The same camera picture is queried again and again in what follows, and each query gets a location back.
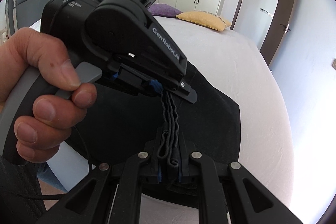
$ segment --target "black cloth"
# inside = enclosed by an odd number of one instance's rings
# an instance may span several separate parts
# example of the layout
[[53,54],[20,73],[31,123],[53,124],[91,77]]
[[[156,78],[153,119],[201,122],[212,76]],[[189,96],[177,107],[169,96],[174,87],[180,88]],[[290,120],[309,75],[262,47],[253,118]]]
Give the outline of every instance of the black cloth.
[[0,223],[34,224],[46,212],[42,200],[28,200],[7,192],[41,195],[38,169],[38,164],[16,166],[0,156]]
[[[188,63],[186,82],[197,92],[198,100],[190,104],[174,96],[179,115],[179,128],[184,138],[214,161],[228,164],[238,161],[240,149],[239,106],[224,93],[212,87],[204,76]],[[96,84],[97,101],[78,124],[94,164],[111,165],[125,162],[143,150],[147,141],[155,139],[157,128],[164,123],[160,97],[132,96]],[[75,132],[67,140],[86,157],[82,142]],[[143,186],[143,193],[185,206],[197,208],[196,190],[185,191],[178,185]]]
[[172,94],[167,91],[161,96],[163,108],[163,126],[161,145],[157,150],[161,173],[169,182],[174,182],[179,176],[179,115]]

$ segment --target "fingernail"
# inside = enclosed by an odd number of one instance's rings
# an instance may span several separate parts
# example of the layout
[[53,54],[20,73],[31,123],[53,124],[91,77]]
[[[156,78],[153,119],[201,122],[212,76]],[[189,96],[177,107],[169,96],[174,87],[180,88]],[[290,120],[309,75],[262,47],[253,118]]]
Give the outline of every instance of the fingernail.
[[52,121],[56,115],[54,106],[46,99],[39,100],[34,107],[35,117]]
[[77,75],[76,70],[74,69],[73,65],[71,64],[70,59],[66,60],[61,65],[61,73],[63,77],[66,79],[69,85],[79,87],[81,84],[81,81],[79,80],[79,77]]
[[18,147],[18,152],[21,156],[29,159],[33,159],[35,157],[35,151],[30,147],[20,144]]
[[92,103],[92,94],[90,92],[82,90],[75,96],[73,102],[78,107],[88,107]]
[[15,131],[17,138],[28,143],[35,143],[37,140],[37,132],[29,124],[20,122]]

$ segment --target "hand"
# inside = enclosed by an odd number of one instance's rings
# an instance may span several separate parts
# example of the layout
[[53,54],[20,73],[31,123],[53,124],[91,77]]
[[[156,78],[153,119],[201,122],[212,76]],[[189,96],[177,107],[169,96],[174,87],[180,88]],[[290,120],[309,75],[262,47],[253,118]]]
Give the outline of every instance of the hand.
[[73,91],[72,100],[42,95],[33,104],[35,117],[15,121],[20,156],[34,163],[55,155],[59,144],[71,134],[71,127],[84,119],[96,100],[93,84],[81,84],[63,42],[31,28],[22,28],[0,46],[0,111],[12,88],[28,65],[38,68],[50,84]]

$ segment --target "screw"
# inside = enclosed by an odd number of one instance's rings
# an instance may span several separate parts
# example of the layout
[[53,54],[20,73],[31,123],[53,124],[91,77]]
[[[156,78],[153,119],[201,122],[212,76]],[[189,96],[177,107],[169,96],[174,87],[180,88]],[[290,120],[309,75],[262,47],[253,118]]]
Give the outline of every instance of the screw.
[[108,164],[100,164],[99,165],[99,170],[101,171],[106,171],[110,168],[110,166]]
[[148,153],[145,152],[145,151],[142,151],[138,154],[138,157],[141,158],[141,159],[145,159],[148,157]]
[[235,162],[235,161],[232,162],[230,165],[231,165],[232,169],[236,169],[236,170],[240,169],[240,167],[241,167],[240,163],[239,162]]
[[191,153],[191,156],[192,156],[194,159],[199,159],[199,158],[202,157],[202,153],[201,153],[201,152],[197,152],[197,151],[195,151],[195,152],[192,152],[192,153]]

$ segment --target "gripper handle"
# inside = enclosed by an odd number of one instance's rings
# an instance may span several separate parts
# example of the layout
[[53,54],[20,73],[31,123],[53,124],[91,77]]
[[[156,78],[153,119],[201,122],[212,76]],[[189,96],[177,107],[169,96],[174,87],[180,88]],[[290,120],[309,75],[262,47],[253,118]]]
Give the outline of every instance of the gripper handle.
[[[80,63],[76,67],[76,72],[81,83],[93,83],[102,76],[100,68],[87,62]],[[6,100],[0,113],[0,155],[12,164],[25,165],[27,162],[16,150],[17,138],[14,133],[14,123],[20,116],[33,117],[34,101],[45,94],[54,94],[69,99],[72,92],[50,85],[38,69],[29,67]]]

